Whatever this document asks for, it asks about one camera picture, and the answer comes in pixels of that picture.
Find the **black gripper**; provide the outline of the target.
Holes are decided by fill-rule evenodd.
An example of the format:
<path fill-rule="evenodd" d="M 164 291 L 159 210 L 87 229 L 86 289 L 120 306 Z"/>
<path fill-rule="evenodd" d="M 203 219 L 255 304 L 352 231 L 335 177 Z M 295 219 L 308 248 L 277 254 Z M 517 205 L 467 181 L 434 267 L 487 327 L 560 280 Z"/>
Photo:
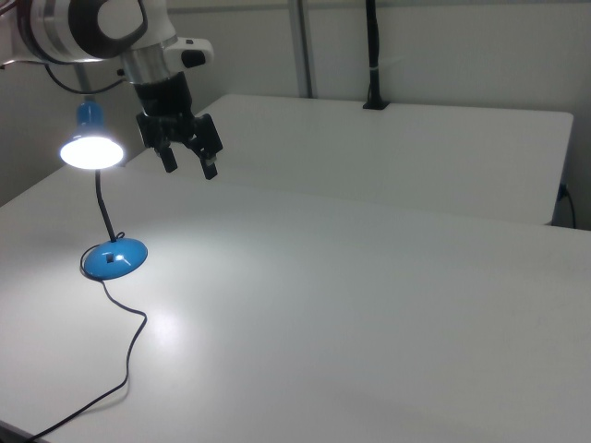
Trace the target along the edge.
<path fill-rule="evenodd" d="M 217 176 L 217 153 L 223 144 L 209 114 L 192 113 L 192 96 L 183 73 L 161 82 L 136 84 L 142 112 L 136 116 L 146 148 L 152 148 L 169 174 L 177 169 L 171 144 L 181 143 L 199 158 L 204 177 Z"/>

